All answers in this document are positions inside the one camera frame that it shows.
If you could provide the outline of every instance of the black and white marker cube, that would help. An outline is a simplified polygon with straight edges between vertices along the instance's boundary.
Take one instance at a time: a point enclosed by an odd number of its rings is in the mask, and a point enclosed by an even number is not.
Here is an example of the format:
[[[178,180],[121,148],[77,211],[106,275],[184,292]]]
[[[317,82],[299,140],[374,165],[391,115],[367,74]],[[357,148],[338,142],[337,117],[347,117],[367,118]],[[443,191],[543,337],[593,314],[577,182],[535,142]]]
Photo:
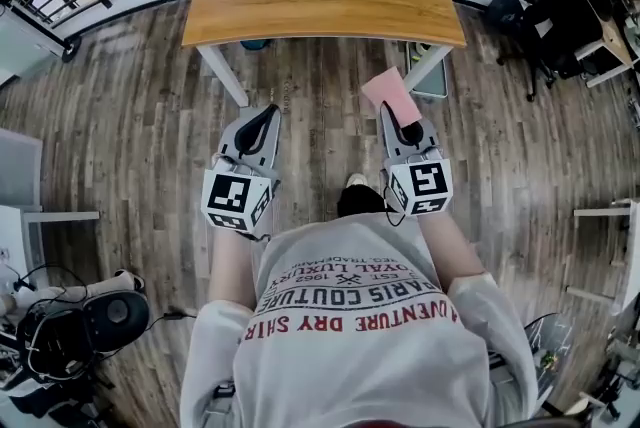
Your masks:
[[[272,180],[205,170],[200,210],[211,225],[252,234],[273,197]]]
[[[392,165],[389,172],[389,188],[407,215],[444,211],[453,197],[449,160]]]

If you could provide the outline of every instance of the office chair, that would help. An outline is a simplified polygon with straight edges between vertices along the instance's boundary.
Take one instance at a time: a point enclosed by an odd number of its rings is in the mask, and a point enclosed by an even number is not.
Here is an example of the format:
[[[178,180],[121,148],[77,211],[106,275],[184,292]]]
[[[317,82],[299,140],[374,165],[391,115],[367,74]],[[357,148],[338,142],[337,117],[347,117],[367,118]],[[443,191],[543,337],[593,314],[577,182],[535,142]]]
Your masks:
[[[602,26],[587,0],[532,0],[526,9],[518,0],[494,0],[487,9],[489,21],[511,36],[520,51],[501,54],[497,63],[525,58],[529,63],[531,85],[527,101],[537,93],[536,77],[540,70],[551,88],[557,78],[577,76],[583,72],[575,58],[580,47],[602,38]],[[549,20],[551,29],[541,35],[536,25]]]

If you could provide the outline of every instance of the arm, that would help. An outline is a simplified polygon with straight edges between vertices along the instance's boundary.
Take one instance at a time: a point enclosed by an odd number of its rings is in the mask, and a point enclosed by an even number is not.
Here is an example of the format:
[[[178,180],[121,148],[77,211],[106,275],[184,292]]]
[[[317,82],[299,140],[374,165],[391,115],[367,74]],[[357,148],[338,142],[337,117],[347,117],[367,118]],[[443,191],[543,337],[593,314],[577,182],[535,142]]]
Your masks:
[[[465,328],[499,353],[513,380],[493,384],[486,425],[527,419],[538,396],[531,348],[513,304],[447,212],[418,218],[436,273]]]
[[[200,428],[214,389],[233,381],[233,359],[256,305],[251,242],[230,230],[214,234],[209,303],[193,327],[182,381],[182,428]]]

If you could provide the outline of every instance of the pink card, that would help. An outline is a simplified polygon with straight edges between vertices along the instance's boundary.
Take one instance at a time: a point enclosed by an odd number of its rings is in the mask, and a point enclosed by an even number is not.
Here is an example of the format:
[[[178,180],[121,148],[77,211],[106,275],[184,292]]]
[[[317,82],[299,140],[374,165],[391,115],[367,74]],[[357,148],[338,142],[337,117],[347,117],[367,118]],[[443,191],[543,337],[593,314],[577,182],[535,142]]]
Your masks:
[[[404,86],[397,67],[392,67],[365,83],[362,92],[378,111],[382,102],[386,101],[402,128],[422,118],[416,103]]]

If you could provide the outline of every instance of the white sweatshirt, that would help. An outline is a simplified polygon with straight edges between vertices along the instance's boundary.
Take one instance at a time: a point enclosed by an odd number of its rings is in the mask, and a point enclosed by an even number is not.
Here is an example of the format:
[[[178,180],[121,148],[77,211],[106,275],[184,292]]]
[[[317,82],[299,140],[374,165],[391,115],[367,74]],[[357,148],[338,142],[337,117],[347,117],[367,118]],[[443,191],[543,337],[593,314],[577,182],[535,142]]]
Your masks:
[[[366,214],[269,243],[255,312],[200,311],[182,428],[500,426],[533,414],[537,383],[522,324],[489,274],[439,289],[415,220]],[[508,379],[494,383],[488,350]],[[218,386],[235,394],[216,398]]]

